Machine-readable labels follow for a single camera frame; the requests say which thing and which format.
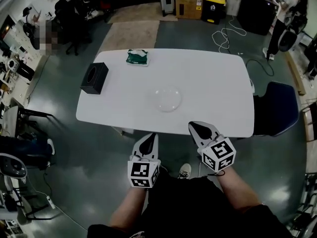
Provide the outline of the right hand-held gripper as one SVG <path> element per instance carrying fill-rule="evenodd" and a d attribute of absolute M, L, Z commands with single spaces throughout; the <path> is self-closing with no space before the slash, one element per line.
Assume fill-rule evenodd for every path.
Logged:
<path fill-rule="evenodd" d="M 205 147 L 200 154 L 202 163 L 208 168 L 220 172 L 234 163 L 236 149 L 230 139 L 224 138 L 214 125 L 202 121 L 190 121 L 188 129 L 197 147 Z"/>

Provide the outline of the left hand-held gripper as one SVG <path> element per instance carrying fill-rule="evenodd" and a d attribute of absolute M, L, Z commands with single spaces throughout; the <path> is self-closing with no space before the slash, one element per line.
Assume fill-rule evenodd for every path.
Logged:
<path fill-rule="evenodd" d="M 159 155 L 159 136 L 150 133 L 138 140 L 128 161 L 127 174 L 132 187 L 152 188 L 159 176 L 161 161 Z"/>

